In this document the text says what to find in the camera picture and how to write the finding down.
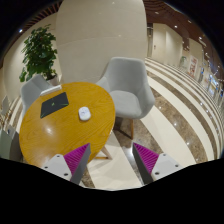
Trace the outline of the gripper purple grey left finger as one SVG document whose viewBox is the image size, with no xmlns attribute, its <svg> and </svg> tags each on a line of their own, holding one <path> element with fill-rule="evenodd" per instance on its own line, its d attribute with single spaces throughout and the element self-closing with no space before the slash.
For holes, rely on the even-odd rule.
<svg viewBox="0 0 224 224">
<path fill-rule="evenodd" d="M 56 154 L 42 169 L 79 185 L 90 154 L 90 144 L 85 144 L 66 155 Z"/>
</svg>

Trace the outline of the gripper purple grey right finger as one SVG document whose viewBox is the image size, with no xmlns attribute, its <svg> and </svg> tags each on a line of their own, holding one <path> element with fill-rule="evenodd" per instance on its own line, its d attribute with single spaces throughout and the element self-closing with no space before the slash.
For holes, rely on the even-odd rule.
<svg viewBox="0 0 224 224">
<path fill-rule="evenodd" d="M 145 185 L 182 169 L 167 153 L 158 154 L 137 143 L 133 144 L 132 153 Z"/>
</svg>

